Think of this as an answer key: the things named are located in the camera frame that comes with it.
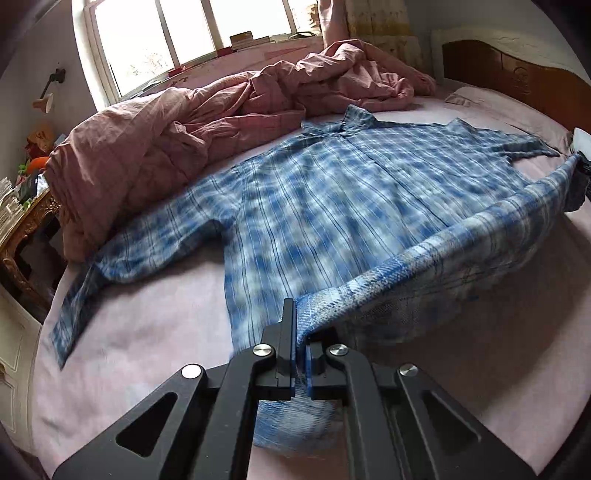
window pane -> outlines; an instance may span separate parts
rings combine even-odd
[[[215,50],[199,0],[160,0],[180,63]]]
[[[106,0],[96,22],[121,95],[174,67],[154,0]]]
[[[210,0],[225,47],[230,36],[252,31],[254,38],[289,33],[290,24],[281,0]]]

silver screw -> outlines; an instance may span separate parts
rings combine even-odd
[[[418,373],[418,367],[413,364],[404,364],[398,370],[405,377],[415,377]]]
[[[270,355],[273,351],[273,347],[271,345],[267,345],[266,343],[259,343],[252,348],[252,353],[256,356],[267,356]]]
[[[201,367],[195,364],[185,365],[181,370],[181,375],[184,378],[197,378],[201,375]]]
[[[333,346],[329,347],[329,352],[332,353],[334,356],[344,356],[349,353],[349,347],[343,345],[342,343],[336,343]]]

pink pillow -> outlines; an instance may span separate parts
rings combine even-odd
[[[573,134],[549,116],[510,96],[477,87],[462,87],[445,100],[447,103],[481,108],[488,115],[524,132],[540,137],[549,146],[569,155]]]

blue plaid shirt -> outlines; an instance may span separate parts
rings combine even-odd
[[[561,209],[576,163],[561,167],[539,199],[523,200],[524,208],[511,199],[524,195],[529,181],[511,161],[558,155],[536,137],[475,129],[460,119],[447,125],[380,122],[354,106],[340,122],[303,128],[198,181],[110,240],[64,300],[52,332],[59,364],[90,320],[90,296],[108,283],[151,275],[216,236],[224,244],[236,351],[260,340],[263,328],[280,318],[286,297],[298,299],[300,346],[306,334],[338,320],[349,320],[343,328],[357,348],[416,335],[451,315],[442,313],[453,311],[449,299],[465,297],[472,284],[490,283],[529,258]],[[540,218],[538,204],[548,209]],[[474,250],[480,245],[475,239],[512,231],[519,243]],[[506,261],[488,272],[499,258]],[[447,268],[437,269],[443,260]],[[479,260],[485,260],[480,269]],[[448,283],[441,283],[442,275]],[[433,296],[437,286],[445,296]],[[376,302],[385,298],[400,311],[393,315]],[[282,448],[320,437],[333,415],[329,404],[301,398],[261,408],[258,443]],[[288,410],[286,427],[281,419]]]

bed sheet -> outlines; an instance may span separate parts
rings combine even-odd
[[[482,111],[436,98],[416,98],[410,109],[376,117],[443,124],[460,117],[474,127],[519,132]],[[537,179],[562,160],[537,157],[518,168]],[[371,360],[418,364],[539,472],[591,392],[590,253],[587,200],[578,212],[559,218],[528,265],[465,305],[456,320],[394,349],[374,351]],[[94,319],[60,371],[48,334],[78,270],[70,264],[61,279],[33,375],[33,441],[50,475],[180,367],[198,362],[210,368],[232,352],[222,249],[211,243],[147,281],[101,292]],[[255,447],[248,478],[346,478],[345,458],[343,442],[305,460]]]

